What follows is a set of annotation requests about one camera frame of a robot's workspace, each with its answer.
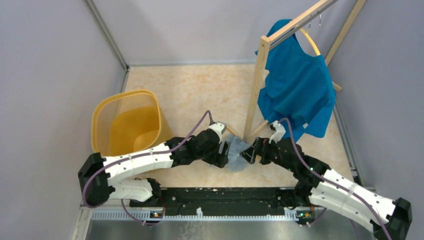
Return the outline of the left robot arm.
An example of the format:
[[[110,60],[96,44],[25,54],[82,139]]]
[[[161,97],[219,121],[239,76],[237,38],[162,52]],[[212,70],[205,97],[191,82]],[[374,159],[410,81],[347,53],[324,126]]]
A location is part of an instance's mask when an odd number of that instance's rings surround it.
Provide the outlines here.
[[[187,166],[194,161],[223,168],[231,144],[218,130],[208,128],[187,138],[173,137],[152,148],[117,156],[89,155],[78,171],[82,201],[96,208],[113,199],[135,200],[154,207],[160,202],[161,187],[153,178],[135,180],[136,175]]]

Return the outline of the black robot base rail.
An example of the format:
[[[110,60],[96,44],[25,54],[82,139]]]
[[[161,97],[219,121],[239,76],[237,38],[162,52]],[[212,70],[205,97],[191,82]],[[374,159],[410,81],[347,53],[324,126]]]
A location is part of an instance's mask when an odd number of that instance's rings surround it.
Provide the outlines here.
[[[166,216],[194,216],[201,209],[205,216],[277,216],[299,207],[309,208],[306,195],[292,187],[168,187],[160,196],[146,202],[131,200],[132,208],[159,208]]]

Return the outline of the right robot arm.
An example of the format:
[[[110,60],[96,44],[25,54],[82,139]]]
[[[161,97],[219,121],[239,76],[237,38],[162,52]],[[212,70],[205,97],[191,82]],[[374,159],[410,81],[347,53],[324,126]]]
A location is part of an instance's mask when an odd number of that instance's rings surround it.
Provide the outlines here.
[[[338,213],[373,233],[378,240],[404,240],[412,223],[411,203],[378,195],[345,178],[325,162],[304,154],[289,138],[278,142],[258,137],[240,153],[253,164],[274,163],[297,179],[293,190],[296,206],[312,204]]]

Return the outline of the blue plastic trash bag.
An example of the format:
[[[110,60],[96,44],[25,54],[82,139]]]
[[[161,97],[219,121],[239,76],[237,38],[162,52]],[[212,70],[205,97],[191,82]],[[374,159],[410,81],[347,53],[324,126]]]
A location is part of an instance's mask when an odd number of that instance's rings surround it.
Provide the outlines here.
[[[232,133],[227,135],[225,141],[230,143],[227,154],[228,163],[226,166],[234,173],[243,171],[247,167],[248,161],[240,156],[240,153],[247,150],[250,145]]]

